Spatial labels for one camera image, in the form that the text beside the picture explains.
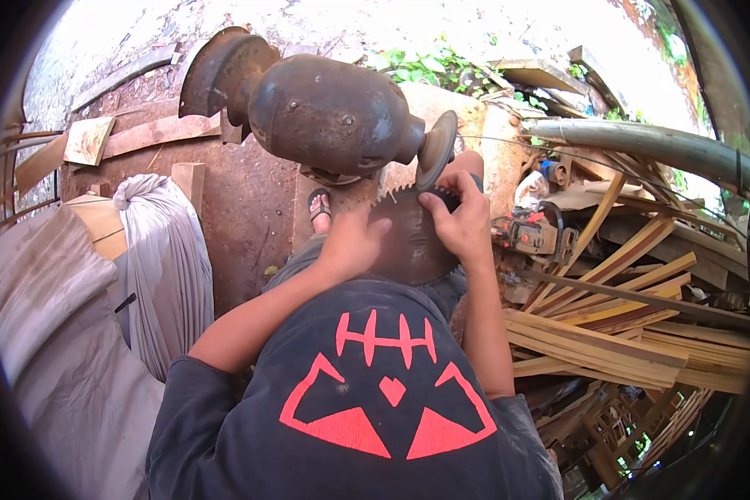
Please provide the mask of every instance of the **cable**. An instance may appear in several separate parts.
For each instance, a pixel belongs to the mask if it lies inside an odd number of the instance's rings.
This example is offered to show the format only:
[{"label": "cable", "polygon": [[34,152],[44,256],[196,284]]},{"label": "cable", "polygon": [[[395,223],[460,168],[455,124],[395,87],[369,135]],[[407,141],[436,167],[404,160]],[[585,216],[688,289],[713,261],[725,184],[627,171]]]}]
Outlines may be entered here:
[{"label": "cable", "polygon": [[742,237],[742,238],[743,238],[743,239],[744,239],[745,241],[747,241],[747,235],[746,235],[746,234],[744,234],[744,233],[742,233],[742,232],[741,232],[741,230],[740,230],[740,229],[739,229],[738,227],[736,227],[735,225],[731,224],[731,223],[730,223],[730,222],[728,221],[728,219],[726,219],[726,218],[725,218],[725,217],[723,217],[722,215],[718,214],[717,212],[715,212],[715,211],[711,210],[710,208],[707,208],[707,207],[706,207],[705,205],[700,205],[700,203],[697,203],[697,202],[695,202],[694,200],[692,200],[692,199],[691,199],[691,198],[689,198],[689,197],[687,198],[686,196],[682,195],[681,193],[678,193],[677,191],[673,190],[673,189],[672,189],[671,187],[669,187],[669,186],[667,186],[667,185],[662,185],[662,184],[659,184],[659,183],[657,183],[657,182],[654,182],[654,181],[652,181],[652,180],[650,180],[650,179],[646,179],[646,178],[644,178],[644,177],[642,177],[642,176],[639,176],[639,175],[635,175],[635,174],[631,174],[630,172],[625,172],[625,171],[623,171],[622,169],[619,169],[619,168],[617,168],[617,167],[616,167],[616,166],[614,166],[614,165],[609,165],[608,163],[603,163],[603,162],[600,162],[600,161],[598,161],[598,160],[595,160],[595,159],[593,159],[593,158],[590,158],[590,157],[588,157],[588,156],[583,156],[583,155],[575,155],[574,153],[570,153],[570,152],[568,152],[568,151],[558,151],[558,150],[556,150],[555,148],[552,148],[552,147],[547,147],[546,145],[532,145],[532,144],[527,144],[527,143],[525,143],[525,142],[523,142],[523,143],[522,143],[522,142],[519,142],[519,141],[510,141],[509,139],[502,139],[502,138],[500,138],[500,137],[487,137],[487,136],[484,136],[484,135],[459,135],[459,137],[461,137],[461,138],[471,138],[471,139],[490,139],[490,140],[492,140],[492,141],[501,141],[501,142],[503,142],[503,143],[509,143],[509,144],[517,144],[517,145],[523,145],[523,146],[525,146],[525,147],[535,147],[535,148],[537,148],[537,149],[540,149],[540,150],[555,151],[555,152],[556,152],[556,153],[558,153],[559,155],[570,155],[570,156],[574,156],[575,158],[577,158],[577,157],[578,157],[578,158],[580,158],[580,159],[582,159],[582,160],[589,160],[590,162],[595,162],[595,163],[596,163],[597,165],[603,165],[603,166],[607,166],[607,167],[609,167],[609,168],[610,168],[611,170],[616,170],[617,172],[620,172],[620,173],[621,173],[621,174],[623,174],[623,175],[627,175],[627,176],[628,176],[628,177],[630,177],[630,178],[635,178],[635,179],[637,179],[637,180],[640,180],[640,181],[644,181],[645,183],[649,183],[649,184],[655,185],[656,187],[658,187],[658,188],[661,188],[661,189],[662,189],[662,190],[664,190],[664,191],[669,191],[670,193],[672,193],[672,194],[674,194],[674,195],[680,196],[681,198],[683,198],[683,199],[684,199],[684,200],[686,200],[687,202],[690,202],[690,203],[694,203],[695,205],[699,206],[699,207],[700,207],[701,209],[703,209],[703,210],[705,210],[705,211],[709,212],[709,213],[710,213],[711,215],[713,215],[714,217],[718,218],[718,219],[719,219],[719,220],[721,220],[721,221],[722,221],[723,223],[727,224],[727,225],[728,225],[728,226],[729,226],[729,227],[730,227],[731,229],[733,229],[734,231],[736,231],[737,233],[739,233],[739,235],[740,235],[740,236],[741,236],[741,237]]}]

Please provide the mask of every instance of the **sandal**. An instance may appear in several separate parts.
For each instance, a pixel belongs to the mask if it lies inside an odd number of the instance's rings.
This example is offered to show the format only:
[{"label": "sandal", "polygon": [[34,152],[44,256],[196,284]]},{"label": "sandal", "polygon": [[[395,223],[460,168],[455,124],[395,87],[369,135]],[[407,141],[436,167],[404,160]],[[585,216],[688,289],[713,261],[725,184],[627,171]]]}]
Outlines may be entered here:
[{"label": "sandal", "polygon": [[[328,190],[324,187],[318,187],[309,195],[309,210],[311,210],[311,202],[314,201],[314,199],[316,199],[318,196],[322,195],[326,195],[328,197],[328,203],[330,203],[330,193],[328,192]],[[328,217],[331,217],[330,206],[325,205],[321,200],[320,206],[310,214],[311,223],[314,222],[314,219],[317,218],[317,216],[319,216],[320,214],[327,214]]]}]

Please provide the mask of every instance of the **chainsaw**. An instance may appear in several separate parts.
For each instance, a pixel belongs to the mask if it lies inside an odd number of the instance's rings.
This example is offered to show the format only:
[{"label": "chainsaw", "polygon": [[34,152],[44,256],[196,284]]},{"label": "chainsaw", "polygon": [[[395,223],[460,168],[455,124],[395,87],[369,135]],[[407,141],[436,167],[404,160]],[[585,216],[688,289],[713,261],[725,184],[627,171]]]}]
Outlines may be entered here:
[{"label": "chainsaw", "polygon": [[515,206],[510,214],[492,220],[493,243],[544,265],[568,264],[577,237],[577,230],[564,227],[561,210],[552,202],[540,202],[539,211]]}]

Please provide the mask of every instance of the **metal pipe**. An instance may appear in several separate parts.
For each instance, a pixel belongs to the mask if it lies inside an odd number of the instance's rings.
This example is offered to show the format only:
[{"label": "metal pipe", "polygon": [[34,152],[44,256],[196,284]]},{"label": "metal pipe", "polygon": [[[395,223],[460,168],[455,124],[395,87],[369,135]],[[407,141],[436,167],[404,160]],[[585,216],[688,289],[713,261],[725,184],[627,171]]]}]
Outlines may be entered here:
[{"label": "metal pipe", "polygon": [[561,118],[522,122],[528,135],[645,155],[724,187],[750,191],[750,156],[707,137],[644,123]]}]

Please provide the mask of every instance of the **gray cloth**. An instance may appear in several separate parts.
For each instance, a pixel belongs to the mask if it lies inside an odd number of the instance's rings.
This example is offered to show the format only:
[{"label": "gray cloth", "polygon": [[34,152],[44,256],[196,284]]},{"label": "gray cloth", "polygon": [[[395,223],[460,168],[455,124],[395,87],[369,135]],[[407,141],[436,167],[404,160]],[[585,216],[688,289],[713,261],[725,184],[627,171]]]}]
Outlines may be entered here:
[{"label": "gray cloth", "polygon": [[168,177],[135,175],[114,195],[128,242],[130,346],[166,381],[214,320],[213,280],[198,215]]},{"label": "gray cloth", "polygon": [[164,394],[122,338],[117,268],[67,206],[0,236],[0,358],[40,448],[78,498],[146,498]]}]

